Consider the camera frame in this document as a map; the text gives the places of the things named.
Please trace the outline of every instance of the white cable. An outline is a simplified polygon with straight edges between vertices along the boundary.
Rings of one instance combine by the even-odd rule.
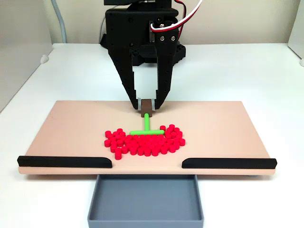
[[[103,22],[101,22],[101,26],[100,26],[100,31],[99,31],[99,43],[101,42],[101,38],[102,38],[102,29],[103,29],[103,25],[104,25],[104,22],[105,22],[105,16],[104,16],[104,18],[103,18]]]
[[[54,11],[57,15],[58,21],[59,21],[59,25],[60,25],[60,29],[61,29],[61,36],[62,36],[62,42],[63,43],[67,43],[67,34],[66,34],[66,27],[65,27],[65,23],[62,19],[59,7],[57,5],[56,0],[51,0]]]
[[[203,2],[203,0],[199,0],[199,3],[197,4],[197,6],[192,10],[192,12],[190,14],[188,14],[184,19],[180,20],[179,22],[172,24],[170,26],[167,27],[163,27],[163,28],[154,28],[153,24],[151,23],[151,29],[155,30],[155,31],[161,31],[161,30],[167,30],[167,29],[171,29],[174,28],[177,25],[183,24],[184,21],[186,21],[189,17],[191,17],[195,11],[197,11],[197,9],[200,7],[201,3]]]

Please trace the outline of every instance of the green stick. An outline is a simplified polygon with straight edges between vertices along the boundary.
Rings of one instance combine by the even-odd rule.
[[[144,130],[149,131],[150,130],[150,120],[149,120],[149,114],[144,114]]]
[[[159,135],[159,134],[165,134],[164,130],[150,130],[150,131],[131,131],[130,135]]]

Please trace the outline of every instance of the gray tray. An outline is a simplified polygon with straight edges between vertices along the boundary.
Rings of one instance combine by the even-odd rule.
[[[99,175],[90,228],[202,228],[196,175]]]

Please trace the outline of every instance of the tabletop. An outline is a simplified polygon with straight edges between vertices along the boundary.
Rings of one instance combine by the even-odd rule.
[[[87,228],[96,175],[21,175],[24,155],[56,100],[128,100],[107,50],[54,44],[0,113],[0,227]],[[242,101],[273,176],[199,176],[204,228],[296,227],[304,204],[304,67],[286,44],[189,45],[168,101]],[[134,67],[140,98],[155,98],[155,64]]]

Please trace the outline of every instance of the cable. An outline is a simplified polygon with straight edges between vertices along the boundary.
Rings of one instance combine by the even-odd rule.
[[[65,23],[62,19],[59,7],[57,5],[56,0],[51,0],[54,11],[57,15],[58,21],[59,21],[59,25],[60,25],[60,29],[61,29],[61,36],[62,36],[62,42],[63,43],[67,43],[67,34],[66,34],[66,27],[65,27]]]
[[[102,38],[101,33],[102,33],[102,30],[103,30],[104,22],[105,22],[105,15],[104,15],[104,18],[103,18],[103,22],[101,22],[101,26],[100,26],[100,31],[99,31],[99,43],[101,42],[101,38]]]
[[[192,10],[192,12],[190,14],[188,14],[184,19],[180,20],[179,22],[172,24],[170,26],[166,26],[163,28],[154,28],[153,23],[151,23],[151,30],[153,32],[166,32],[166,31],[170,31],[176,28],[179,28],[180,26],[182,26],[183,24],[185,24],[188,20],[190,20],[193,15],[196,13],[196,11],[199,9],[201,3],[203,2],[203,0],[199,0],[199,3],[197,4],[197,6]]]
[[[186,17],[186,14],[187,14],[187,7],[186,7],[186,5],[182,2],[182,1],[180,1],[180,0],[174,0],[176,3],[178,3],[178,4],[181,4],[181,5],[183,5],[184,6],[184,13],[183,13],[183,15],[182,15],[182,19],[184,19],[185,17]],[[178,39],[180,39],[180,37],[181,37],[181,32],[182,32],[182,28],[184,27],[184,25],[182,25],[181,27],[180,27],[180,32],[179,32],[179,38]]]

